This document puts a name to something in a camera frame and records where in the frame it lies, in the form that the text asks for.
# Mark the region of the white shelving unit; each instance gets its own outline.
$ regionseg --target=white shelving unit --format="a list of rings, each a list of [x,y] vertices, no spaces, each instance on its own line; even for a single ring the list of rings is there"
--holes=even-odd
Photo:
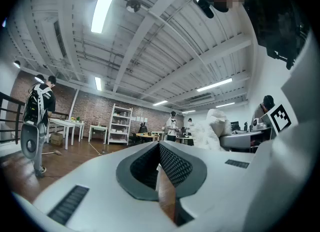
[[[108,145],[110,143],[123,143],[128,145],[132,111],[132,108],[124,108],[113,104],[109,125]]]

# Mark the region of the white table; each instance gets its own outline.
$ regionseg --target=white table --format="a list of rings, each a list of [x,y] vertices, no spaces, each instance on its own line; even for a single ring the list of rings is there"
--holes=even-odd
[[[103,126],[98,126],[98,125],[90,125],[88,142],[90,142],[90,140],[91,140],[92,129],[95,129],[98,131],[105,131],[103,144],[106,144],[108,127],[103,127]]]
[[[164,135],[165,135],[165,132],[164,132],[164,131],[153,131],[152,133],[161,134],[161,140],[162,140],[162,141],[164,140]]]
[[[85,123],[84,122],[76,122],[76,121],[71,121],[71,120],[65,120],[67,122],[73,123],[75,126],[79,127],[79,142],[80,139],[82,140],[83,136],[84,136],[84,128],[85,128]]]
[[[185,140],[193,140],[192,136],[188,136],[188,138],[177,136],[176,139],[179,139],[180,142],[182,141],[183,144],[185,144]]]
[[[74,145],[74,135],[75,135],[75,123],[70,121],[64,121],[57,118],[50,118],[50,123],[55,125],[54,131],[57,132],[57,125],[63,126],[63,134],[65,134],[65,150],[68,150],[68,135],[69,135],[69,128],[72,128],[72,136],[71,136],[71,145]],[[49,143],[49,128],[47,130],[46,135],[46,142]]]

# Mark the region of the brick wall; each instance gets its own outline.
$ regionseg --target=brick wall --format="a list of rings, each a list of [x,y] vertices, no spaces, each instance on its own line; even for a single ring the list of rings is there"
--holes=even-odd
[[[132,105],[122,101],[97,96],[88,92],[79,91],[74,104],[72,117],[80,117],[80,120],[84,121],[85,127],[83,136],[89,136],[90,125],[98,125],[100,123],[101,126],[109,127],[111,112],[114,104],[117,107],[126,109],[133,108],[133,117],[138,116],[148,118],[148,122],[146,123],[148,132],[162,131],[162,127],[170,117],[169,112]],[[184,117],[182,115],[177,115],[176,119],[177,126],[179,128],[184,126]],[[130,134],[132,135],[132,133],[137,133],[139,128],[140,122],[132,121]]]
[[[29,95],[28,90],[32,88],[32,85],[35,82],[36,81],[34,75],[26,73],[24,71],[20,71],[14,82],[11,91],[11,97],[19,101],[26,102],[26,99]],[[57,84],[52,89],[52,91],[56,98],[55,111],[69,114],[74,96],[76,94],[76,90],[68,86]],[[80,117],[80,120],[84,121],[85,127],[83,136],[88,137],[90,125],[98,125],[100,123],[101,126],[109,127],[109,121],[114,104],[116,104],[116,106],[127,109],[133,108],[133,117],[138,116],[148,118],[148,122],[146,124],[148,132],[161,131],[162,126],[164,126],[164,124],[170,117],[169,112],[163,112],[151,108],[132,105],[83,91],[79,91],[78,93],[71,116]],[[18,107],[15,104],[8,105],[8,109],[16,111],[17,108]],[[15,120],[15,114],[7,112],[6,119]],[[181,128],[184,124],[183,116],[177,115],[176,119],[177,126]],[[13,128],[14,123],[8,123],[8,126]],[[139,128],[140,122],[132,121],[130,134],[132,135],[132,133],[137,133]],[[74,133],[75,135],[79,134],[78,127],[75,128]],[[94,135],[93,138],[102,138],[102,135]]]

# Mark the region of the black hair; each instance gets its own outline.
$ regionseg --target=black hair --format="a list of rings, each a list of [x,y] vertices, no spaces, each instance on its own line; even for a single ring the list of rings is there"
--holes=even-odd
[[[57,83],[57,79],[56,79],[56,77],[53,76],[53,75],[50,75],[50,76],[48,77],[48,81],[49,81],[51,84],[53,84],[53,85],[55,85],[55,84]]]
[[[269,111],[275,106],[274,98],[271,95],[266,95],[263,98],[263,105]]]

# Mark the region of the white shirt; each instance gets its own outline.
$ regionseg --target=white shirt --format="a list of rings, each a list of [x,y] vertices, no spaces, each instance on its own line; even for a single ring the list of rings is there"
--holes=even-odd
[[[168,135],[171,135],[171,136],[177,136],[177,132],[175,131],[176,129],[176,124],[177,124],[177,120],[175,118],[169,118],[168,121],[166,121],[165,123],[165,127],[167,128],[168,130]]]
[[[186,123],[186,129],[185,129],[185,133],[189,133],[190,132],[190,125],[191,125],[192,122],[187,122]]]

